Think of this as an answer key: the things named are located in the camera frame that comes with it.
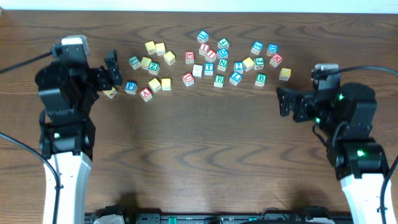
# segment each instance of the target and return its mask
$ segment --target yellow cube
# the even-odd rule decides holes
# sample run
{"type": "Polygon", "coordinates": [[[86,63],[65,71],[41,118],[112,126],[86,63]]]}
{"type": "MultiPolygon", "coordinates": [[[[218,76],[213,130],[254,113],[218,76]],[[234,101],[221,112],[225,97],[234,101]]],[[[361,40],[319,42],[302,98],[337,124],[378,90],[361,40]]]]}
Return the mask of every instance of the yellow cube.
{"type": "Polygon", "coordinates": [[[250,69],[252,69],[254,67],[254,62],[253,60],[248,57],[246,59],[244,59],[243,61],[243,67],[245,71],[249,71],[250,69]]]}
{"type": "Polygon", "coordinates": [[[162,78],[162,90],[171,90],[172,80],[169,78],[162,78]]]}
{"type": "Polygon", "coordinates": [[[168,65],[171,65],[175,62],[175,56],[171,51],[167,52],[163,57],[168,65]]]}
{"type": "Polygon", "coordinates": [[[104,90],[102,91],[107,97],[113,99],[116,94],[118,94],[118,91],[114,87],[112,87],[112,90],[104,90]]]}
{"type": "Polygon", "coordinates": [[[160,90],[161,85],[160,82],[156,78],[154,78],[149,82],[149,87],[152,89],[154,93],[156,93],[158,90],[160,90]]]}
{"type": "Polygon", "coordinates": [[[164,43],[159,43],[159,44],[156,44],[155,46],[156,46],[157,56],[162,56],[162,55],[166,54],[166,47],[164,46],[164,43]]]}
{"type": "Polygon", "coordinates": [[[150,65],[151,62],[152,62],[152,59],[147,58],[147,57],[142,57],[142,60],[141,60],[141,67],[142,67],[143,69],[148,70],[149,65],[150,65]]]}
{"type": "Polygon", "coordinates": [[[292,70],[289,68],[282,68],[279,73],[279,80],[287,81],[292,74],[292,70]]]}
{"type": "Polygon", "coordinates": [[[151,42],[145,43],[145,47],[147,48],[149,55],[156,53],[155,42],[151,41],[151,42]]]}

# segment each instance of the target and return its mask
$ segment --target cube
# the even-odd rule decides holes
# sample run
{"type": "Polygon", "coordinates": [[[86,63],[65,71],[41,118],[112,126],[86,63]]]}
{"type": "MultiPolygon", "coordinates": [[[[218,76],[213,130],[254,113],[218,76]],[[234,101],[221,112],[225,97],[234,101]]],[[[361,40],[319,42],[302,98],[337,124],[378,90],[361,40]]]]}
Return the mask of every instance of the cube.
{"type": "Polygon", "coordinates": [[[113,99],[116,94],[118,94],[118,91],[114,87],[112,87],[112,90],[104,90],[102,91],[107,97],[110,99],[113,99]]]}
{"type": "Polygon", "coordinates": [[[256,86],[261,86],[263,87],[264,84],[266,84],[267,81],[267,75],[266,74],[261,74],[258,73],[256,77],[256,82],[254,83],[256,86]]]}
{"type": "Polygon", "coordinates": [[[279,54],[275,54],[269,62],[275,68],[282,62],[283,58],[279,54]]]}
{"type": "Polygon", "coordinates": [[[225,48],[228,49],[229,48],[229,41],[224,37],[221,40],[218,41],[217,44],[219,49],[225,48]]]}
{"type": "Polygon", "coordinates": [[[148,71],[150,74],[157,75],[159,74],[160,66],[158,63],[151,62],[148,67],[148,71]]]}
{"type": "Polygon", "coordinates": [[[209,34],[204,30],[200,31],[198,34],[199,43],[206,43],[207,40],[209,40],[209,34]]]}
{"type": "Polygon", "coordinates": [[[194,62],[195,62],[195,53],[185,52],[185,63],[194,63],[194,62]]]}
{"type": "Polygon", "coordinates": [[[214,63],[205,63],[205,75],[213,75],[214,63]]]}
{"type": "Polygon", "coordinates": [[[254,69],[260,70],[264,68],[265,62],[263,57],[255,58],[254,59],[254,69]]]}
{"type": "Polygon", "coordinates": [[[167,52],[165,55],[163,55],[163,57],[168,65],[171,65],[175,62],[175,56],[171,51],[167,52]]]}
{"type": "Polygon", "coordinates": [[[218,59],[221,58],[228,59],[228,51],[225,48],[219,49],[217,51],[217,57],[218,59]]]}
{"type": "Polygon", "coordinates": [[[151,62],[152,62],[152,59],[147,58],[147,57],[142,57],[142,60],[141,60],[141,67],[142,67],[143,69],[148,70],[149,65],[150,65],[151,62]]]}
{"type": "Polygon", "coordinates": [[[287,81],[292,74],[292,70],[289,68],[282,68],[279,73],[279,80],[287,81]]]}
{"type": "Polygon", "coordinates": [[[145,102],[148,102],[148,100],[152,99],[152,94],[150,93],[150,91],[148,90],[148,88],[144,88],[143,90],[141,90],[139,92],[139,95],[142,97],[142,99],[145,102]]]}
{"type": "Polygon", "coordinates": [[[150,41],[148,43],[145,43],[145,47],[147,48],[147,51],[148,51],[149,55],[152,55],[152,54],[156,53],[155,42],[150,41]]]}
{"type": "Polygon", "coordinates": [[[156,93],[157,91],[159,91],[162,88],[162,85],[160,84],[160,82],[156,78],[151,80],[148,84],[149,84],[149,87],[152,89],[152,91],[154,93],[156,93]]]}
{"type": "Polygon", "coordinates": [[[273,56],[278,52],[278,45],[270,44],[268,45],[267,56],[273,56]]]}
{"type": "Polygon", "coordinates": [[[162,90],[171,90],[172,89],[172,80],[169,78],[162,78],[162,90]]]}
{"type": "Polygon", "coordinates": [[[157,56],[166,54],[166,47],[164,43],[155,44],[157,56]]]}
{"type": "Polygon", "coordinates": [[[253,47],[251,47],[251,52],[255,55],[259,55],[263,46],[264,44],[261,42],[255,41],[253,47]]]}
{"type": "Polygon", "coordinates": [[[222,88],[224,85],[224,80],[225,77],[223,75],[216,75],[216,78],[214,79],[214,86],[222,88]]]}
{"type": "Polygon", "coordinates": [[[217,70],[221,70],[221,71],[225,72],[227,66],[228,66],[228,59],[222,58],[218,62],[217,70]]]}
{"type": "Polygon", "coordinates": [[[135,95],[137,93],[137,84],[131,81],[127,81],[126,87],[124,87],[124,90],[128,94],[135,95]]]}
{"type": "Polygon", "coordinates": [[[184,82],[185,86],[188,87],[188,86],[194,84],[195,79],[193,78],[193,75],[189,72],[182,76],[182,81],[184,82]]]}
{"type": "Polygon", "coordinates": [[[234,63],[234,72],[243,74],[243,62],[235,62],[234,63]]]}
{"type": "Polygon", "coordinates": [[[242,74],[238,72],[232,73],[231,77],[229,78],[229,82],[233,85],[237,85],[242,80],[242,74]]]}
{"type": "Polygon", "coordinates": [[[134,69],[134,70],[139,68],[139,67],[141,67],[141,63],[140,63],[140,61],[139,61],[137,56],[134,56],[134,57],[130,58],[129,59],[129,63],[131,65],[132,69],[134,69]]]}
{"type": "Polygon", "coordinates": [[[203,66],[201,65],[194,65],[193,66],[193,76],[194,77],[201,77],[201,71],[203,70],[203,66]]]}
{"type": "Polygon", "coordinates": [[[244,59],[243,60],[243,67],[244,67],[245,71],[249,71],[250,69],[252,69],[254,67],[253,60],[250,57],[244,59]]]}
{"type": "Polygon", "coordinates": [[[208,44],[200,44],[199,54],[205,56],[207,51],[209,51],[210,45],[208,44]]]}
{"type": "Polygon", "coordinates": [[[210,49],[209,51],[207,51],[205,59],[207,62],[214,62],[217,59],[216,52],[210,49]]]}

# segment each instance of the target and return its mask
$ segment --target wooden table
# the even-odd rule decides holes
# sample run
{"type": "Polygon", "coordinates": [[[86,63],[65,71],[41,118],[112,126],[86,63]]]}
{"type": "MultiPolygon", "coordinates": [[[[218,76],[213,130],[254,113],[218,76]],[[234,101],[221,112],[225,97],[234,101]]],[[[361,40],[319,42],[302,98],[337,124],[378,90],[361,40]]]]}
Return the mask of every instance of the wooden table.
{"type": "MultiPolygon", "coordinates": [[[[380,65],[398,69],[396,15],[238,14],[174,12],[45,12],[5,11],[0,18],[0,68],[45,53],[66,35],[88,37],[92,67],[104,65],[118,50],[124,80],[139,89],[155,76],[133,70],[128,58],[147,56],[145,42],[164,42],[177,62],[163,57],[158,78],[172,78],[172,91],[160,91],[145,103],[123,87],[110,100],[101,98],[91,110],[96,125],[93,169],[86,211],[115,203],[163,212],[261,212],[306,205],[347,211],[348,203],[330,167],[325,148],[312,134],[312,122],[295,123],[279,116],[275,88],[310,90],[316,63],[340,67],[380,65]],[[182,75],[192,71],[184,52],[198,54],[196,35],[210,33],[211,48],[226,37],[230,63],[253,57],[255,40],[279,45],[284,61],[268,64],[264,88],[256,88],[256,72],[244,73],[238,86],[213,87],[213,77],[197,78],[185,87],[182,75]],[[292,69],[288,82],[278,79],[282,67],[292,69]]],[[[52,61],[0,75],[1,131],[39,148],[39,113],[43,104],[35,74],[52,61]]],[[[342,82],[360,82],[375,89],[379,103],[372,136],[384,146],[389,163],[398,145],[398,78],[381,72],[353,72],[342,82]]],[[[398,178],[392,178],[398,214],[398,178]]],[[[45,195],[42,163],[24,150],[0,141],[1,223],[40,223],[45,195]]]]}

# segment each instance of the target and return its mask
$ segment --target wire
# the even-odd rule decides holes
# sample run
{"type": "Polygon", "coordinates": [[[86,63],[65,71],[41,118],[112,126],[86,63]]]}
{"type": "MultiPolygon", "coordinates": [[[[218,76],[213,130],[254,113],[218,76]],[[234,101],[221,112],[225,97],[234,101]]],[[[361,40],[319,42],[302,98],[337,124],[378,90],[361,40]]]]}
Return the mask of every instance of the wire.
{"type": "Polygon", "coordinates": [[[271,208],[265,209],[264,212],[261,214],[261,219],[262,219],[262,220],[265,219],[264,216],[266,215],[266,213],[267,213],[269,210],[277,210],[286,220],[289,220],[289,219],[285,216],[285,214],[283,214],[283,212],[282,212],[279,208],[276,208],[276,207],[271,207],[271,208]]]}
{"type": "Polygon", "coordinates": [[[382,221],[383,224],[387,224],[387,220],[386,220],[386,210],[387,210],[387,208],[384,206],[384,197],[386,196],[387,184],[390,181],[390,179],[392,177],[392,173],[394,173],[394,170],[396,169],[397,165],[398,165],[398,156],[396,157],[396,159],[392,163],[390,171],[388,172],[387,176],[384,178],[383,184],[381,185],[379,211],[381,213],[381,221],[382,221]]]}
{"type": "Polygon", "coordinates": [[[45,57],[48,57],[48,56],[50,56],[50,55],[52,55],[52,53],[51,53],[51,52],[48,52],[48,53],[39,55],[39,56],[37,56],[37,57],[35,57],[35,58],[32,58],[32,59],[30,59],[30,60],[27,60],[27,61],[25,61],[25,62],[21,62],[21,63],[18,63],[18,64],[16,64],[16,65],[12,65],[12,66],[10,66],[10,67],[8,67],[8,68],[4,68],[4,69],[0,70],[0,74],[5,73],[5,72],[9,72],[9,71],[14,70],[14,69],[17,69],[17,68],[21,68],[21,67],[23,67],[23,66],[25,66],[25,65],[28,65],[28,64],[33,63],[33,62],[35,62],[35,61],[37,61],[37,60],[40,60],[40,59],[45,58],[45,57]]]}
{"type": "Polygon", "coordinates": [[[328,73],[328,75],[335,75],[337,73],[343,73],[343,72],[352,72],[355,70],[377,70],[377,71],[382,71],[382,72],[389,72],[395,76],[398,76],[398,72],[394,71],[391,68],[375,66],[375,65],[363,65],[363,66],[357,66],[357,67],[351,67],[351,68],[343,68],[343,69],[336,70],[334,72],[330,72],[330,73],[328,73]]]}
{"type": "Polygon", "coordinates": [[[333,147],[334,147],[335,144],[336,144],[336,138],[337,138],[338,132],[340,131],[340,128],[343,127],[344,125],[347,126],[347,125],[348,125],[348,122],[347,122],[347,121],[342,121],[342,122],[340,122],[340,124],[338,124],[337,127],[336,127],[335,132],[333,133],[333,137],[332,137],[332,139],[331,139],[331,145],[332,145],[333,147]]]}
{"type": "Polygon", "coordinates": [[[312,126],[312,132],[314,133],[314,135],[316,135],[316,136],[318,137],[318,139],[322,142],[322,144],[323,144],[325,147],[327,147],[324,138],[323,138],[320,134],[318,134],[318,133],[315,131],[315,128],[316,128],[316,127],[317,127],[317,126],[316,126],[315,124],[312,126]]]}
{"type": "Polygon", "coordinates": [[[36,150],[32,149],[31,147],[25,145],[24,143],[4,134],[0,133],[0,137],[4,138],[5,140],[8,140],[10,142],[13,142],[14,144],[17,144],[18,146],[26,149],[27,151],[31,152],[33,155],[37,156],[51,171],[52,175],[54,175],[55,179],[55,205],[54,205],[54,214],[52,217],[52,223],[57,224],[57,215],[58,215],[58,206],[59,206],[59,201],[60,201],[60,189],[61,187],[61,181],[60,178],[57,174],[57,171],[51,166],[51,164],[42,156],[40,155],[36,150]]]}

